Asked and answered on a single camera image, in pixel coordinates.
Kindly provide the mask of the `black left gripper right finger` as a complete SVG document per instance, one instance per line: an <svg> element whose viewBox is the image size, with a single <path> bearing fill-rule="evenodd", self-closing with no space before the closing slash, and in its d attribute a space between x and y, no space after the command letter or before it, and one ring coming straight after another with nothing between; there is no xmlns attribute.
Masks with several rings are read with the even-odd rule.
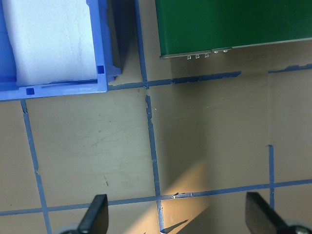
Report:
<svg viewBox="0 0 312 234"><path fill-rule="evenodd" d="M283 232L289 226L257 192L247 192L245 223L250 232Z"/></svg>

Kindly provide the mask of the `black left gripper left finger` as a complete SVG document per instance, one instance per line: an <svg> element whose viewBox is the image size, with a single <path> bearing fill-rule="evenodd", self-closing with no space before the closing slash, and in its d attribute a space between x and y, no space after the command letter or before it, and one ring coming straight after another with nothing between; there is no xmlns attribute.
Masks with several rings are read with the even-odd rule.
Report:
<svg viewBox="0 0 312 234"><path fill-rule="evenodd" d="M108 226L107 195L96 195L78 225L78 233L107 233Z"/></svg>

